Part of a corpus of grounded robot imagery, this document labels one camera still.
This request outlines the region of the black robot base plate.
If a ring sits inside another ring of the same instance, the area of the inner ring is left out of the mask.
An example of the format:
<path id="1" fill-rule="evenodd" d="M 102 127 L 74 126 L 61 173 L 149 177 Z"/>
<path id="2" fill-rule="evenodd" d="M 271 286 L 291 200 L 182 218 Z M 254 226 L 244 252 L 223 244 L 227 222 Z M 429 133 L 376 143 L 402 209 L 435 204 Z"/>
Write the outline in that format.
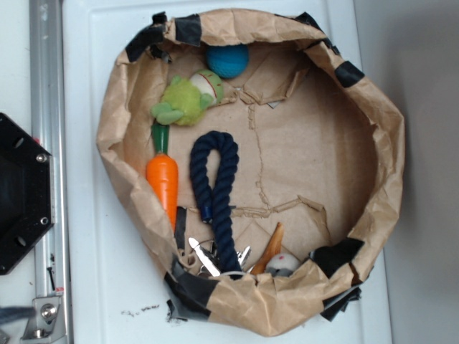
<path id="1" fill-rule="evenodd" d="M 53 225 L 51 155 L 1 114 L 1 274 L 10 273 Z"/>

